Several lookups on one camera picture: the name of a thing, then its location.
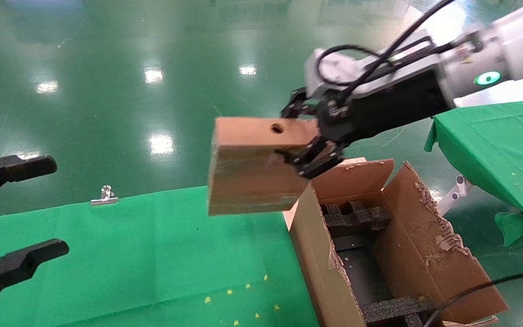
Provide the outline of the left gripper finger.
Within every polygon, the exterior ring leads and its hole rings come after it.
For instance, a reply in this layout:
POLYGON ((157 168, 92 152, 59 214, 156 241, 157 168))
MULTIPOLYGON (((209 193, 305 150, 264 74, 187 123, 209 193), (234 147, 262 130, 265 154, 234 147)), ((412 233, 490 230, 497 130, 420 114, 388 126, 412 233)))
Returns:
POLYGON ((0 257, 0 292, 33 277, 39 265, 68 254, 68 244, 51 239, 0 257))
POLYGON ((57 172, 51 156, 21 159, 17 155, 0 157, 0 188, 10 182, 21 182, 57 172))

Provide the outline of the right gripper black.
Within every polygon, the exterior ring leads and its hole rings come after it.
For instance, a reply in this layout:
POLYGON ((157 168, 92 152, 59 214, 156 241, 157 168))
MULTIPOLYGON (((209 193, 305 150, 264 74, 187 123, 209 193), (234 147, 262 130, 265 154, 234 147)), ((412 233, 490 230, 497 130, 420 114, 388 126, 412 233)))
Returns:
POLYGON ((318 117, 321 136, 299 151, 277 149, 297 176, 313 179, 340 164, 345 144, 367 139, 436 114, 452 105, 445 99, 436 72, 431 69, 365 97, 348 98, 341 108, 322 102, 306 88, 292 91, 281 117, 318 117))

